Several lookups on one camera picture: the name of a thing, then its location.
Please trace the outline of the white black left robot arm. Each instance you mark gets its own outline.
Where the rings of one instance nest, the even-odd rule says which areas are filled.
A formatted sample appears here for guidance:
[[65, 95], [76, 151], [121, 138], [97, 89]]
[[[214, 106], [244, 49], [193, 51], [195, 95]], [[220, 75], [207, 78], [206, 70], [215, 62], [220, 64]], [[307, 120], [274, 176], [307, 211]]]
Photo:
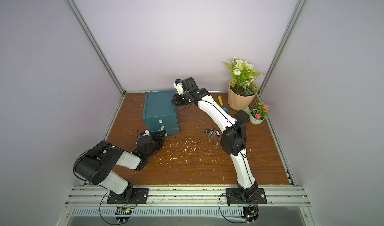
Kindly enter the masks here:
[[133, 197], [132, 184], [113, 171], [115, 166], [140, 171], [149, 158], [160, 151], [166, 131], [144, 131], [139, 134], [137, 148], [128, 152], [107, 141], [101, 141], [80, 155], [73, 166], [73, 173], [80, 179], [109, 190], [119, 200], [128, 202]]

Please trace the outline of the teal drawer cabinet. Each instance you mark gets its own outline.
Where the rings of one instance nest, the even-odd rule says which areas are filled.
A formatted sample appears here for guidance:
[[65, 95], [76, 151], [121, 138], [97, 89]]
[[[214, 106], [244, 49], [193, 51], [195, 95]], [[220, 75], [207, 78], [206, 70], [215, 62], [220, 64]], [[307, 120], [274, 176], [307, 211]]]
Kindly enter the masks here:
[[178, 107], [172, 103], [174, 91], [147, 92], [143, 121], [150, 132], [164, 130], [168, 136], [180, 134]]

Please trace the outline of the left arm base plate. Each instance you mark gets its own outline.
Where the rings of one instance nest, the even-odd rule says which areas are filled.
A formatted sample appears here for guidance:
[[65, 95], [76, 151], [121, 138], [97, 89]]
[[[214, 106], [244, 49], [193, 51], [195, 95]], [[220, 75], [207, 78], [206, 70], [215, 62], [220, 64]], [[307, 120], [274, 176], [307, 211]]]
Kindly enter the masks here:
[[110, 191], [107, 204], [146, 204], [148, 196], [149, 188], [128, 187], [120, 195]]

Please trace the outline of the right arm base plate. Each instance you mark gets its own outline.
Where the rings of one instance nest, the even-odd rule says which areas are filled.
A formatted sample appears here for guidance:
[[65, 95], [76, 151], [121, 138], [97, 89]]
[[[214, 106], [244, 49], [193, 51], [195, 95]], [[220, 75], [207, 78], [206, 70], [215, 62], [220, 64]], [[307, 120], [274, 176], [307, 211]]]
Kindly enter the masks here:
[[252, 189], [243, 191], [239, 188], [226, 188], [225, 195], [228, 206], [245, 204], [266, 205], [268, 203], [265, 190], [262, 188], [258, 188], [256, 191]]

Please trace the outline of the bunch of keys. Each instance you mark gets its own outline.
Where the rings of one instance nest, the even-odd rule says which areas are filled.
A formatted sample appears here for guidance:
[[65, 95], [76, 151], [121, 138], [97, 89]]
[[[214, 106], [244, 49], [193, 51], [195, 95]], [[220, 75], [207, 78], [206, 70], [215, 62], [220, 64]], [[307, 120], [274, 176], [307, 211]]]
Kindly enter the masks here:
[[217, 131], [215, 129], [212, 129], [212, 130], [206, 129], [205, 133], [208, 133], [208, 138], [210, 139], [221, 136], [220, 131]]

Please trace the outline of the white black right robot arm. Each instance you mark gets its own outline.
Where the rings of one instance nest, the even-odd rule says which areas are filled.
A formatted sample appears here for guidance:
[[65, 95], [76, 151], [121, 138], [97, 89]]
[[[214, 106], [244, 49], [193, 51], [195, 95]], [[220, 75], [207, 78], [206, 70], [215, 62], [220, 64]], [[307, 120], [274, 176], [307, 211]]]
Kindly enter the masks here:
[[177, 90], [172, 99], [174, 105], [195, 104], [217, 124], [222, 132], [221, 148], [231, 157], [237, 173], [240, 195], [246, 202], [254, 199], [259, 187], [252, 175], [247, 157], [246, 122], [248, 114], [244, 110], [239, 110], [234, 117], [230, 116], [216, 103], [209, 91], [198, 87], [192, 77], [184, 80], [176, 79], [173, 86]]

